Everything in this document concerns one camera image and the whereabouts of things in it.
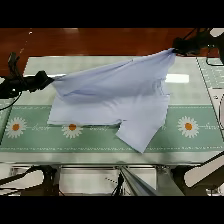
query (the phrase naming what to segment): light blue shirt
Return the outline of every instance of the light blue shirt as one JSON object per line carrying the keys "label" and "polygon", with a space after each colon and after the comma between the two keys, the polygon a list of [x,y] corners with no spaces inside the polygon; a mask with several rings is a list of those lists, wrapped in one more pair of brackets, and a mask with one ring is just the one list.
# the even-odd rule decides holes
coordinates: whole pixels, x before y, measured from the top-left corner
{"label": "light blue shirt", "polygon": [[170,97],[164,82],[174,60],[169,49],[55,78],[48,124],[121,123],[116,135],[143,153],[165,122]]}

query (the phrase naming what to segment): wooden surface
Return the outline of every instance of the wooden surface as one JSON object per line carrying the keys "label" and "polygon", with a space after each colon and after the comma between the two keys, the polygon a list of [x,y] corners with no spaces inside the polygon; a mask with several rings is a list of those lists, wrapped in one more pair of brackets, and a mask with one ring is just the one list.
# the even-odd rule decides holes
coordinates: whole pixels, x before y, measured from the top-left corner
{"label": "wooden surface", "polygon": [[[0,76],[14,51],[24,71],[31,56],[149,55],[172,47],[192,28],[0,28]],[[200,56],[206,56],[202,50]]]}

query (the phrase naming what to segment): shirt sleeve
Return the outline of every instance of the shirt sleeve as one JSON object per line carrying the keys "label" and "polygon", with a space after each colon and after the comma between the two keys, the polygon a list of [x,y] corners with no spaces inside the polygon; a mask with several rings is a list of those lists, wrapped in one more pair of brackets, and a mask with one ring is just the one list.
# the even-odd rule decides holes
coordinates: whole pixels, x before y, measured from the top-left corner
{"label": "shirt sleeve", "polygon": [[168,97],[165,97],[150,104],[148,108],[135,111],[128,120],[121,123],[117,137],[143,153],[155,133],[165,123],[168,103]]}

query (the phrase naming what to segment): table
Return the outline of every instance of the table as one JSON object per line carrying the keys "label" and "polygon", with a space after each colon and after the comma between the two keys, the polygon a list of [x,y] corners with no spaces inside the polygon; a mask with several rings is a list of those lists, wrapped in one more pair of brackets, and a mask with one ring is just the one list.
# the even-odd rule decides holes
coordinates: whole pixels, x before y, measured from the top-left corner
{"label": "table", "polygon": [[[67,74],[130,59],[130,56],[31,57],[24,75],[45,70],[49,76]],[[8,125],[23,122],[26,130],[17,138],[4,132],[1,162],[64,164],[186,164],[201,163],[223,151],[223,138],[197,58],[176,57],[169,69],[167,87],[171,100],[165,125],[157,132],[144,154],[115,136],[118,126],[83,127],[79,138],[69,139],[61,127],[46,124],[55,96],[49,85],[42,91],[24,92],[9,112]],[[195,138],[178,130],[183,117],[199,127]]]}

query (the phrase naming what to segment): daisy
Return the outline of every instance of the daisy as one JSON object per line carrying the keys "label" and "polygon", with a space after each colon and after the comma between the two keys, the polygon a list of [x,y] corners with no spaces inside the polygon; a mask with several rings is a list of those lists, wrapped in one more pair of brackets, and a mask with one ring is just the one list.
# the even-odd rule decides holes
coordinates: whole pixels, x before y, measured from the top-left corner
{"label": "daisy", "polygon": [[26,121],[20,117],[15,117],[8,122],[6,126],[6,135],[8,138],[17,138],[26,130]]}
{"label": "daisy", "polygon": [[75,124],[70,124],[69,126],[63,126],[62,131],[66,138],[75,138],[82,134],[83,128],[76,126]]}
{"label": "daisy", "polygon": [[179,119],[177,127],[179,128],[178,130],[182,132],[182,135],[188,138],[194,138],[199,133],[199,127],[194,118],[182,117]]}

